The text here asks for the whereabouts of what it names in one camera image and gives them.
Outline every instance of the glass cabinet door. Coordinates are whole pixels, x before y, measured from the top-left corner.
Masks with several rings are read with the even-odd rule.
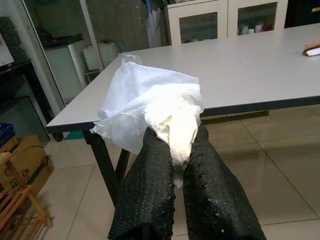
[[[229,0],[228,37],[283,29],[288,0]]]
[[[189,1],[167,6],[172,45],[227,37],[227,0]]]

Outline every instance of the white plastic bag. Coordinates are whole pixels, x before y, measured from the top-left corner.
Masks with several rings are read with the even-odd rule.
[[[183,153],[182,148],[188,143],[179,141],[179,134],[181,131],[183,134],[189,132],[190,139],[187,141],[191,149],[193,135],[198,130],[199,115],[203,111],[201,102],[198,78],[143,66],[138,56],[124,55],[98,113],[101,121],[95,122],[93,131],[119,147],[138,154],[149,125],[158,138],[169,144],[172,157],[176,156],[178,161],[184,159],[184,162],[178,163],[184,169],[185,156],[190,152],[185,150]]]

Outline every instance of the white cabinet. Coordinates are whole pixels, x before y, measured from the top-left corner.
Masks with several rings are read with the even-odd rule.
[[[228,37],[247,34],[247,29],[259,32],[261,26],[264,31],[283,29],[287,5],[288,0],[228,0]]]
[[[283,29],[288,0],[190,0],[169,4],[166,20],[172,45]]]
[[[193,0],[166,8],[172,45],[227,37],[228,0]]]

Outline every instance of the table top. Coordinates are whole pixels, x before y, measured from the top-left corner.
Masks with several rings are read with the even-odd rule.
[[[198,77],[203,116],[210,116],[320,104],[320,56],[302,55],[306,42],[319,40],[320,23],[132,53],[143,65]],[[91,128],[120,65],[121,55],[47,125],[48,132]]]

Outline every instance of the cabinet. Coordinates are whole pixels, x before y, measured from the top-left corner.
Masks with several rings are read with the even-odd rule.
[[[190,0],[169,4],[172,45],[283,29],[288,0]]]
[[[166,8],[172,45],[227,37],[227,0],[193,0]]]

